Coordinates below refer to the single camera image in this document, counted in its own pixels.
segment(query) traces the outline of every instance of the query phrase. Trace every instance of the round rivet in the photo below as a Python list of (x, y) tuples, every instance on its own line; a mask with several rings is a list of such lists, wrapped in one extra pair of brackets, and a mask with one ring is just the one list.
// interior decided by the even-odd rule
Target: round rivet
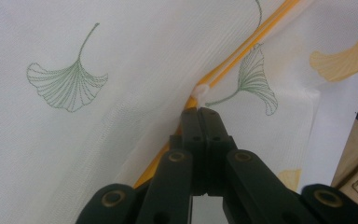
[(126, 193), (122, 190), (112, 190), (104, 194), (102, 204), (105, 207), (113, 207), (124, 201)]
[(185, 154), (183, 154), (182, 152), (173, 152), (171, 153), (171, 155), (168, 157), (168, 159), (170, 161), (182, 161), (185, 159)]
[(313, 192), (313, 196), (322, 204), (330, 207), (341, 207), (343, 205), (342, 200), (333, 192), (325, 189), (317, 189)]
[(235, 160), (236, 161), (249, 161), (252, 159), (252, 156), (246, 152), (237, 152), (235, 153)]

